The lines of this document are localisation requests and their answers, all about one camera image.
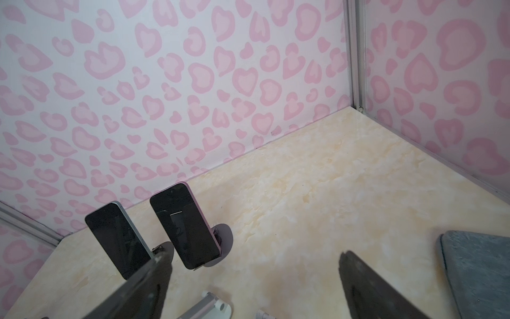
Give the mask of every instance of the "beige marble surface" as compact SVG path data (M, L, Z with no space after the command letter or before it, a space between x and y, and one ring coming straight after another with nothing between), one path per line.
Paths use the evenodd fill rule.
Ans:
M351 108L189 182L234 246L212 268L173 261L163 318L208 289L233 318L350 318L338 275L353 250L431 318L453 318L434 252L449 229L510 236L510 207ZM149 202L128 214L153 248L168 240ZM6 318L81 318L124 280L91 232L65 238Z

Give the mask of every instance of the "wallpaper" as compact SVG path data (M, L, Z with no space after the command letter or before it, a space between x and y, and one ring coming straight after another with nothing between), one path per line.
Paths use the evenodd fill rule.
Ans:
M371 0L367 111L510 194L510 2Z
M0 318L41 269L53 249L0 224Z
M0 201L62 235L350 103L341 0L0 10Z

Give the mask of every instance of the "white phone stand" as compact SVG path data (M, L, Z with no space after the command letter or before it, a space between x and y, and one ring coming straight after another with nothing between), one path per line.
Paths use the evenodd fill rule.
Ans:
M212 292L203 291L202 300L177 319L230 319L232 307Z

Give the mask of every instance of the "table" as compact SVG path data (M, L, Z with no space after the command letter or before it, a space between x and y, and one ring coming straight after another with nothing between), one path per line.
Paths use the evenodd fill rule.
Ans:
M434 251L457 229L510 236L510 206L352 108L189 181L230 254L193 272L178 255L164 318L207 289L233 318L350 318L338 274L353 250L431 318L454 318ZM167 241L149 202L127 210L150 248ZM62 240L6 318L81 318L124 280L85 229Z

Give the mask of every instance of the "pink phone frame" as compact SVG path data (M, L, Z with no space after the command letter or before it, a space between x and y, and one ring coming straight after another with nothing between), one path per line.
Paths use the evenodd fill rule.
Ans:
M174 187L174 186L175 186L175 185L177 185L177 184L184 184L184 186L186 186L186 188L188 189L188 192L190 192L190 194L191 194L191 198L193 199L193 202L195 203L196 207L198 208L198 211L200 212L200 215L202 216L202 220L203 220L203 222L204 222L204 223L206 223L206 226L207 226L207 228L209 229L209 233L211 234L211 237L213 238L214 243L216 244L216 247L217 247L217 248L218 248L218 250L220 251L220 256L221 256L221 246L218 244L218 241L216 240L216 237L214 236L214 233L213 233L213 231L212 231L212 229L211 229L211 226L209 226L209 223L207 222L207 219L206 219L206 218L205 218L205 216L203 215L203 213L202 213L202 209L200 208L200 205L198 204L198 202L197 202L197 200L196 200L196 198L195 198L195 195L193 195L193 192L191 191L190 185L188 185L188 183L186 183L186 182L178 182L178 183L173 184L172 186L169 186L169 187L167 187L167 188L163 189L162 191L165 191L165 190L167 190L168 188L172 188L172 187Z

